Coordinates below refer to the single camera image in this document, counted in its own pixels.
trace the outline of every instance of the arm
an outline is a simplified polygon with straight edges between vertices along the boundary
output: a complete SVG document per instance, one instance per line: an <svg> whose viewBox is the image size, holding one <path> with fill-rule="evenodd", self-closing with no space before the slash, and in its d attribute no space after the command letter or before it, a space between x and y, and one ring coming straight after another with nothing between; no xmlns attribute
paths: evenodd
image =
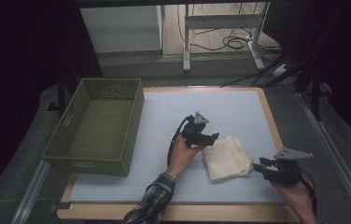
<svg viewBox="0 0 351 224"><path fill-rule="evenodd" d="M280 192L302 224L317 223L316 215L313 211L312 199L303 183L298 182L295 186L284 186L274 182L271 182L271 184Z"/></svg>
<svg viewBox="0 0 351 224"><path fill-rule="evenodd" d="M179 135L175 140L172 159L165 173L150 184L140 204L130 211L122 223L159 223L161 211L173 197L176 179L204 147L188 147Z"/></svg>

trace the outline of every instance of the white tabletop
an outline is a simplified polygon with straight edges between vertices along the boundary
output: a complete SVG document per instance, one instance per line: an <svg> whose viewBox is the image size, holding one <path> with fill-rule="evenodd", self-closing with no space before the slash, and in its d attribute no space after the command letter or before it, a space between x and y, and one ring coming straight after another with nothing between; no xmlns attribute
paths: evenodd
<svg viewBox="0 0 351 224"><path fill-rule="evenodd" d="M199 111L210 122L204 134L237 137L246 155L258 161L276 152L273 136L255 91L145 92L129 176L79 175L71 202L139 202L146 187L166 169L170 140L182 119ZM212 183L203 153L178 178L172 203L283 202L262 174Z"/></svg>

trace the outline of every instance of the cable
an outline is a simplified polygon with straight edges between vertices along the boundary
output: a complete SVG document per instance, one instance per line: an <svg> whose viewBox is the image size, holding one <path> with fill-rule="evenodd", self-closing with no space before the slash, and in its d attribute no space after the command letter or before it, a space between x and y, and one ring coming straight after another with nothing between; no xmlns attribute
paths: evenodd
<svg viewBox="0 0 351 224"><path fill-rule="evenodd" d="M304 186L307 188L307 191L309 192L310 199L312 200L312 206L313 206L313 213L316 214L316 209L317 209L317 197L316 197L316 186L315 182L313 181L313 178L307 173L307 171L298 168L298 170L304 172L306 175L308 175L310 182L312 183L312 186L309 185L309 183L301 177L301 183L304 184Z"/></svg>
<svg viewBox="0 0 351 224"><path fill-rule="evenodd" d="M194 5L192 6L192 15L193 15L193 13L194 13ZM177 5L177 21L178 21L178 32L181 36L182 41L185 42L184 36L182 35L182 32L181 32L181 25L180 25L180 21L179 21L179 5ZM218 30L218 29L211 29L211 30L200 32L200 33L195 33L194 30L192 30L192 32L195 33L196 35L200 35L200 34L213 32L216 30ZM217 49L210 49L210 48L206 48L204 46L197 45L197 44L190 44L190 46L194 46L194 47L198 47L198 48L206 49L206 50L211 50L211 51L225 49L226 47L229 47L230 49L236 49L236 50L242 49L247 44L248 40L246 38L243 38L243 37L234 36L235 30L236 29L231 29L230 34L222 39L223 46L219 47ZM251 35L251 33L248 32L248 30L246 30L246 29L242 28L241 30L244 30L249 35Z"/></svg>
<svg viewBox="0 0 351 224"><path fill-rule="evenodd" d="M281 49L281 45L279 45L279 46L262 46L260 44L257 44L257 46L260 48L263 48L263 49L277 49L277 48Z"/></svg>
<svg viewBox="0 0 351 224"><path fill-rule="evenodd" d="M259 85L256 85L256 86L257 86L257 87L262 87L263 84L265 84L266 81L269 79L269 77L274 73L274 69L275 69L275 67L272 68L272 71L266 76L266 78L263 80L263 82L260 83Z"/></svg>
<svg viewBox="0 0 351 224"><path fill-rule="evenodd" d="M260 49L260 51L264 51L266 53L283 53L283 52L285 52L281 48L267 48L267 47L263 47L261 45L257 45L257 48Z"/></svg>
<svg viewBox="0 0 351 224"><path fill-rule="evenodd" d="M248 75L248 76L246 76L246 77L238 78L238 79L236 79L236 80L234 80L234 81L227 82L227 83L225 83L225 84L223 84L223 85L221 85L221 86L219 86L219 87L220 87L220 88L223 88L223 87L225 87L225 86L231 85L232 83L235 83L235 82L238 82L238 81L247 79L247 78L249 78L249 77L257 76L257 77L254 79L254 81L251 83L251 87L254 87L254 86L256 85L256 83L257 83L257 80L260 78L260 76L261 76L263 73L265 73L265 72L269 71L270 69L272 69L272 68L273 68L275 65L277 65L281 60L283 60L283 58L284 58L284 54L280 55L280 57L278 57L276 60L274 60L273 63L269 64L265 69L259 71L258 73L254 73L254 74Z"/></svg>
<svg viewBox="0 0 351 224"><path fill-rule="evenodd" d="M245 12L245 7L246 7L246 3L242 3L242 5L239 8L239 14L243 14Z"/></svg>
<svg viewBox="0 0 351 224"><path fill-rule="evenodd" d="M228 14L232 11L232 8L236 6L236 3L233 3L232 7L229 9Z"/></svg>
<svg viewBox="0 0 351 224"><path fill-rule="evenodd" d="M176 139L178 137L178 135L180 134L181 132L181 128L182 126L184 125L185 121L188 120L189 117L186 117L182 120L181 124L178 126L178 128L176 129L175 131L175 135L173 136L172 138L172 141L170 142L170 147L169 147L169 152L167 153L167 167L170 166L170 162L172 160L172 154L173 154L173 147L175 145L175 142L176 142Z"/></svg>
<svg viewBox="0 0 351 224"><path fill-rule="evenodd" d="M281 54L281 52L262 53L262 59L263 59L264 61L268 62L268 63L273 63L275 60L274 60L274 61L270 61L270 60L268 60L267 58L265 58L265 55L266 55L266 54L275 54L275 53Z"/></svg>
<svg viewBox="0 0 351 224"><path fill-rule="evenodd" d="M254 7L254 12L253 13L255 13L255 10L257 10L257 5L258 5L258 2L255 4L255 7ZM252 28L250 28L250 38L252 37Z"/></svg>

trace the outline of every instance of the basket handle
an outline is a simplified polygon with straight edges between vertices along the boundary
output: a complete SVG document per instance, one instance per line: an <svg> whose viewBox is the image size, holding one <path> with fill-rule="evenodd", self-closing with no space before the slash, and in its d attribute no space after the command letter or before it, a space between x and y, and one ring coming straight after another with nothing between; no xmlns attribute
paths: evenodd
<svg viewBox="0 0 351 224"><path fill-rule="evenodd" d="M72 161L74 167L97 168L95 161Z"/></svg>
<svg viewBox="0 0 351 224"><path fill-rule="evenodd" d="M103 82L105 88L122 88L123 81L111 81L111 82Z"/></svg>

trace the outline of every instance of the white cloth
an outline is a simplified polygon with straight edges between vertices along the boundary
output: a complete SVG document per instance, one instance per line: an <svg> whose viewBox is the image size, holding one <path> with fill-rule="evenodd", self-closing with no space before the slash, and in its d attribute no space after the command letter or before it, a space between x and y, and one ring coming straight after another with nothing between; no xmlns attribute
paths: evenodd
<svg viewBox="0 0 351 224"><path fill-rule="evenodd" d="M246 155L239 139L233 136L206 147L203 154L212 181L247 175L251 169L251 159Z"/></svg>

